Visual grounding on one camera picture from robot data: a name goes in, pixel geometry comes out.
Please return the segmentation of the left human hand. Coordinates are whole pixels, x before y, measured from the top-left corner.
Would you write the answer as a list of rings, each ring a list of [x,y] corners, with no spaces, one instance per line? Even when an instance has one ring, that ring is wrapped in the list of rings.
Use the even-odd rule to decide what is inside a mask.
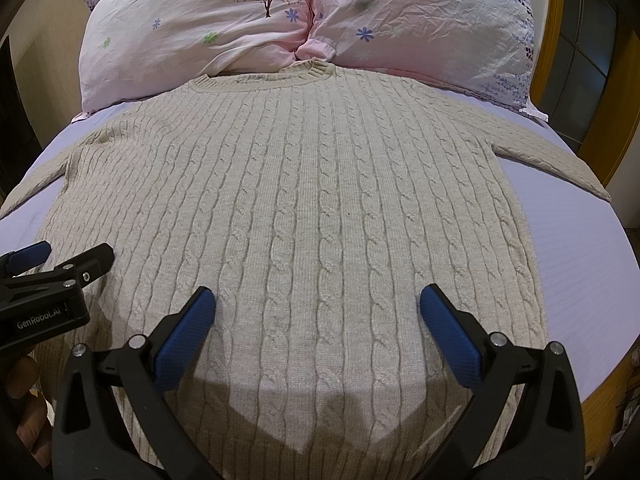
[[[6,392],[17,402],[17,437],[30,455],[45,467],[51,459],[52,427],[46,399],[34,389],[38,379],[36,361],[31,356],[21,356],[11,368]]]

